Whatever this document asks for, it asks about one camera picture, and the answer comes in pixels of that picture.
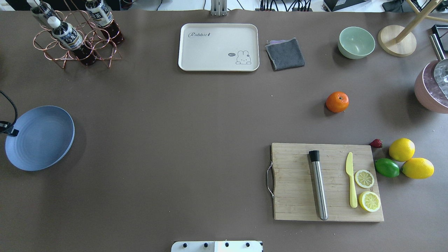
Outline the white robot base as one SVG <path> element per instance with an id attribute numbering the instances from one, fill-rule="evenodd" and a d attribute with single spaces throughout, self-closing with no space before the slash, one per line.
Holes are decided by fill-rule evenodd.
<path id="1" fill-rule="evenodd" d="M 263 242 L 256 240 L 178 241 L 171 252 L 262 252 Z"/>

